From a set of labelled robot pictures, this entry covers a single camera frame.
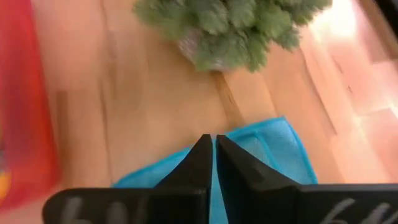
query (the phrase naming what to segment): blue towel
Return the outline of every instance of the blue towel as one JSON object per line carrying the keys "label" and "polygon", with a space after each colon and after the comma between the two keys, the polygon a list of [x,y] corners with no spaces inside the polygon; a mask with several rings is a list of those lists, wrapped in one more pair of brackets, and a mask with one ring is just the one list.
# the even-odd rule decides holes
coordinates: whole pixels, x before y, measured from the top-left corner
{"label": "blue towel", "polygon": [[[226,134],[232,141],[250,152],[263,163],[301,184],[317,184],[318,180],[308,160],[303,144],[285,118],[273,118],[239,128]],[[128,174],[117,182],[116,188],[154,187],[188,154],[190,148]],[[216,160],[213,160],[211,183],[210,223],[227,224],[221,195]]]}

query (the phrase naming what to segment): green plant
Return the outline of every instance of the green plant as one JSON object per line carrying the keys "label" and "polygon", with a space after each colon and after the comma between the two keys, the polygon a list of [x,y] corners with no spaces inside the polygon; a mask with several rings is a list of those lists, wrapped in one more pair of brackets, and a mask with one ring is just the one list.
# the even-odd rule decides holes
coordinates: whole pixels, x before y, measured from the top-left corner
{"label": "green plant", "polygon": [[271,41],[286,50],[299,45],[299,27],[332,0],[138,0],[134,12],[170,39],[190,30],[201,35],[194,55],[198,70],[216,60],[228,68],[245,65],[253,72],[267,62]]}

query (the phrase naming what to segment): black plastic object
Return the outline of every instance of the black plastic object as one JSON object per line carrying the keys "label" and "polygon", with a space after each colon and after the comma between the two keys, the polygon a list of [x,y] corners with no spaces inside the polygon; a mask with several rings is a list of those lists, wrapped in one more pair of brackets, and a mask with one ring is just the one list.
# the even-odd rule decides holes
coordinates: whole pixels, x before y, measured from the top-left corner
{"label": "black plastic object", "polygon": [[398,223],[398,185],[300,185],[225,136],[217,168],[229,223]]}
{"label": "black plastic object", "polygon": [[72,189],[51,197],[45,224],[197,223],[209,220],[213,143],[203,135],[153,189]]}
{"label": "black plastic object", "polygon": [[366,0],[376,1],[384,17],[387,19],[396,37],[398,38],[398,0]]}
{"label": "black plastic object", "polygon": [[[44,223],[208,223],[212,155],[210,135],[203,135],[153,189],[60,192],[45,204]],[[229,223],[398,223],[396,184],[300,185],[226,136],[217,136],[216,155]]]}

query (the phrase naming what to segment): white lettering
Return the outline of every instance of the white lettering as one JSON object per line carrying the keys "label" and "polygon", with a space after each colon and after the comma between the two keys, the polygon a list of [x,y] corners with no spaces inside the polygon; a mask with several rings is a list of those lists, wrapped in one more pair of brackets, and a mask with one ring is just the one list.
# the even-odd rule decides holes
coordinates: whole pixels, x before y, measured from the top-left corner
{"label": "white lettering", "polygon": [[[329,214],[320,222],[320,224],[348,224],[345,220],[334,220],[334,218],[346,210],[348,207],[352,206],[355,203],[355,200],[352,198],[344,199],[339,202],[330,212]],[[381,203],[377,206],[371,213],[361,221],[360,224],[393,224],[398,220],[398,211],[391,215],[386,221],[382,221],[383,216],[390,209],[390,205],[388,203]]]}
{"label": "white lettering", "polygon": [[329,214],[320,222],[320,224],[348,224],[344,220],[334,220],[334,218],[344,211],[346,208],[350,207],[355,203],[355,200],[352,198],[347,198],[341,202],[339,202],[330,212]]}

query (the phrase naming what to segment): red object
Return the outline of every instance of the red object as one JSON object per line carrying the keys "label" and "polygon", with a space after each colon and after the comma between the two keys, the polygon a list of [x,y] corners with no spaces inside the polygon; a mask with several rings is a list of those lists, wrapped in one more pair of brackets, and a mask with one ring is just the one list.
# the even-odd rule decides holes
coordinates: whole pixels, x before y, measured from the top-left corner
{"label": "red object", "polygon": [[0,128],[11,173],[1,211],[48,193],[59,178],[29,0],[0,0]]}

